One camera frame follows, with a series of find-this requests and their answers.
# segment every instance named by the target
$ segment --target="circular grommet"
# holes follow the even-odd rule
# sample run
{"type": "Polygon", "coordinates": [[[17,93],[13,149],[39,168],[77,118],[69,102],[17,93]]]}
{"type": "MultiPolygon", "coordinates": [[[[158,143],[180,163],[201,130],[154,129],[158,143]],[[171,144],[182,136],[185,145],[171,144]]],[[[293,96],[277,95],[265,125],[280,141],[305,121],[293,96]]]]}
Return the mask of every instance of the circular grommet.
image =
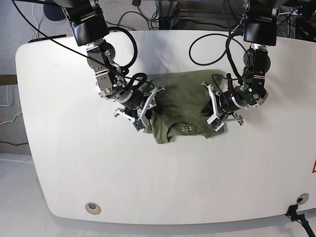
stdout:
{"type": "Polygon", "coordinates": [[[302,195],[300,195],[300,196],[297,198],[296,203],[297,203],[298,205],[302,205],[302,204],[304,204],[304,203],[307,202],[307,200],[308,200],[309,197],[310,197],[309,194],[302,194],[302,195]]]}
{"type": "Polygon", "coordinates": [[[101,208],[99,207],[99,205],[93,203],[93,202],[89,202],[85,205],[85,209],[87,210],[87,212],[89,212],[92,215],[98,215],[101,212],[101,208]]]}

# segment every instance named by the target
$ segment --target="red warning sticker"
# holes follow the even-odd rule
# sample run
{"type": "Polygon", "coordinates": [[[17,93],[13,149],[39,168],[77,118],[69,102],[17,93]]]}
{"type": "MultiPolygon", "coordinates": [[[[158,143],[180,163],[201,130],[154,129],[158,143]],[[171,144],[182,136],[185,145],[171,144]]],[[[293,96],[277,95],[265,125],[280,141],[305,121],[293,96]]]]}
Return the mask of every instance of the red warning sticker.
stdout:
{"type": "Polygon", "coordinates": [[[316,160],[315,160],[315,164],[314,164],[314,168],[313,168],[313,173],[316,173],[316,160]]]}

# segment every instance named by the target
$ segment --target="white table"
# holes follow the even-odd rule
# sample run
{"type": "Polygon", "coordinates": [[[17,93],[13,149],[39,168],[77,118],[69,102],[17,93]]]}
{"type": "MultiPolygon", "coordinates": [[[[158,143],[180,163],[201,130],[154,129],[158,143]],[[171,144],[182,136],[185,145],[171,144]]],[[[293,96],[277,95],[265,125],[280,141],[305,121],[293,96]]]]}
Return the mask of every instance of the white table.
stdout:
{"type": "MultiPolygon", "coordinates": [[[[190,44],[208,33],[133,32],[139,54],[130,74],[231,72],[226,57],[210,67],[190,61],[190,44]]],[[[131,59],[126,36],[111,33],[106,39],[117,63],[131,59]]],[[[58,41],[85,52],[73,38],[58,41]]],[[[217,58],[225,41],[201,40],[193,58],[217,58]]],[[[241,70],[242,49],[233,42],[231,51],[241,70]]],[[[314,55],[316,44],[278,38],[269,48],[269,97],[263,106],[239,112],[244,126],[230,123],[228,132],[213,139],[178,137],[158,145],[152,135],[113,117],[118,104],[99,98],[85,58],[50,41],[21,46],[16,66],[23,116],[50,211],[112,223],[215,223],[284,214],[302,193],[310,199],[299,210],[315,208],[314,55]],[[101,213],[89,214],[88,202],[100,205],[101,213]]]]}

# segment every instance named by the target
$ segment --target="olive green t-shirt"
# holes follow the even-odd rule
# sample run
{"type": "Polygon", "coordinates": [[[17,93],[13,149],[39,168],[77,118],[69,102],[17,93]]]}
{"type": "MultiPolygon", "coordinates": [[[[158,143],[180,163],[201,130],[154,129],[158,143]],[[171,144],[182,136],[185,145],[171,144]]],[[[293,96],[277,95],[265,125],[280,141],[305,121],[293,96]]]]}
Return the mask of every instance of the olive green t-shirt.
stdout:
{"type": "Polygon", "coordinates": [[[156,94],[157,106],[144,132],[153,134],[158,144],[168,143],[178,135],[210,138],[223,133],[224,128],[216,132],[201,114],[210,100],[208,90],[201,84],[205,81],[214,85],[212,74],[215,73],[215,70],[203,70],[148,76],[148,81],[156,87],[163,85],[165,90],[156,94]]]}

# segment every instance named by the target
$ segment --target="gray floor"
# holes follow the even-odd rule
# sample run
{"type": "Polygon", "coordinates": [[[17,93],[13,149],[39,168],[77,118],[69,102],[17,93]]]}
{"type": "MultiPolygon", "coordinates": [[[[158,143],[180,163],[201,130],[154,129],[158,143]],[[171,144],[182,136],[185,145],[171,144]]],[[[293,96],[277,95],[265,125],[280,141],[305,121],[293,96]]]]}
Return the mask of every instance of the gray floor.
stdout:
{"type": "MultiPolygon", "coordinates": [[[[104,11],[105,19],[113,24],[116,24],[120,17],[127,11],[138,11],[131,2],[132,0],[99,0],[104,11]]],[[[231,6],[235,14],[242,14],[243,0],[231,0],[231,6]]],[[[17,2],[18,7],[23,14],[35,24],[32,16],[32,3],[17,2]]],[[[151,18],[156,10],[155,3],[150,0],[142,1],[141,10],[148,18],[151,18]]],[[[213,12],[221,12],[221,0],[202,0],[201,2],[182,2],[181,8],[190,9],[209,9],[213,12]]],[[[72,36],[72,30],[68,21],[62,20],[53,22],[48,20],[43,14],[43,6],[35,4],[34,14],[40,22],[40,30],[49,36],[66,34],[72,36]]],[[[15,53],[19,46],[29,42],[34,36],[31,27],[19,15],[10,0],[0,0],[0,74],[16,74],[15,70],[15,53]]],[[[223,19],[214,19],[212,23],[225,26],[223,19]]],[[[141,16],[135,13],[129,13],[121,21],[122,25],[132,27],[136,30],[148,30],[147,22],[141,16]]],[[[180,21],[174,29],[191,29],[191,30],[217,30],[222,31],[222,28],[199,25],[193,22],[180,21]]],[[[279,32],[279,36],[285,36],[284,32],[279,32]]],[[[9,101],[10,107],[0,107],[0,116],[18,112],[18,86],[9,86],[9,101]]],[[[6,103],[6,86],[0,86],[0,104],[6,103]]],[[[0,121],[9,120],[11,117],[6,117],[0,121]]],[[[0,126],[0,141],[7,141],[14,144],[27,142],[27,135],[24,128],[23,116],[16,118],[15,122],[6,123],[0,126]]],[[[13,154],[30,155],[28,145],[12,146],[0,143],[0,152],[13,154]]]]}

